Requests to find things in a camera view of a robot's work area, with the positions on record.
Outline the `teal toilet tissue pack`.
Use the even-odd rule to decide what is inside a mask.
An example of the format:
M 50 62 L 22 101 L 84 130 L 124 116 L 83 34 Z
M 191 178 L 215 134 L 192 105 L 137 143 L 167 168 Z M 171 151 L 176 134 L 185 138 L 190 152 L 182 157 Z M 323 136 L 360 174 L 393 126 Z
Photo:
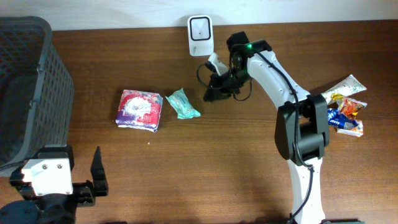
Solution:
M 173 92 L 170 96 L 166 96 L 167 101 L 177 112 L 178 119 L 192 119 L 201 116 L 189 102 L 183 88 Z

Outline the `red purple tissue pack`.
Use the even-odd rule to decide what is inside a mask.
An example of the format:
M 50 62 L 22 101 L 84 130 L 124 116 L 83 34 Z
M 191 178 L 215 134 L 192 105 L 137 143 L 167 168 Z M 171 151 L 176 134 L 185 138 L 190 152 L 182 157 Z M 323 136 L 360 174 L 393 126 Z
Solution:
M 116 124 L 119 128 L 142 129 L 155 133 L 159 128 L 163 98 L 158 93 L 123 90 Z

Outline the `blue yellow paste sachet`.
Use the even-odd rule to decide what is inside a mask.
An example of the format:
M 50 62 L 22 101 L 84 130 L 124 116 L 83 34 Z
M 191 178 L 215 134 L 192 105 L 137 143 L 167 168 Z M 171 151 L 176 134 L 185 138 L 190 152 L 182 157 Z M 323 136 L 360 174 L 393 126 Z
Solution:
M 356 128 L 359 125 L 356 116 L 368 104 L 341 94 L 333 94 L 331 99 L 337 103 L 338 107 L 328 108 L 328 124 L 344 130 Z

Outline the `white shampoo tube gold cap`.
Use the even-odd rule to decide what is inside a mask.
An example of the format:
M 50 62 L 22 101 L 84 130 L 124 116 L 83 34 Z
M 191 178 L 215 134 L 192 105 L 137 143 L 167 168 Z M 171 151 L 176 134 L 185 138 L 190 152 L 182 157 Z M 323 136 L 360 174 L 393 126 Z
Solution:
M 335 102 L 333 99 L 335 95 L 351 96 L 365 90 L 367 90 L 367 88 L 351 74 L 329 90 L 323 92 L 322 97 L 324 97 L 327 104 L 330 105 Z

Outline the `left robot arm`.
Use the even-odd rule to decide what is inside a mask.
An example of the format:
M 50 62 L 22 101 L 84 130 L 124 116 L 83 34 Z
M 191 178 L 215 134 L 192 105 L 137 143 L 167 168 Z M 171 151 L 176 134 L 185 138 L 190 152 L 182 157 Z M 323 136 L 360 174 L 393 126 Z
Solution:
M 78 207 L 93 207 L 108 195 L 108 182 L 97 147 L 91 163 L 92 179 L 73 183 L 73 148 L 46 145 L 24 159 L 9 183 L 22 196 L 1 208 L 1 223 L 75 223 Z

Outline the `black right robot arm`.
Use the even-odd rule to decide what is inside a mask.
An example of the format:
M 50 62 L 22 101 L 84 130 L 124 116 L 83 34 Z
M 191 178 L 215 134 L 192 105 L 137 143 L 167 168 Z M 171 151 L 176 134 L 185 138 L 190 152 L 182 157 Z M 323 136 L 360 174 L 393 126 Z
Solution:
M 320 170 L 329 144 L 327 103 L 301 88 L 277 61 L 265 40 L 250 42 L 245 32 L 226 41 L 229 67 L 213 54 L 204 64 L 213 73 L 205 86 L 205 101 L 236 97 L 246 82 L 257 81 L 277 109 L 275 144 L 287 161 L 293 206 L 288 223 L 328 223 L 322 208 Z

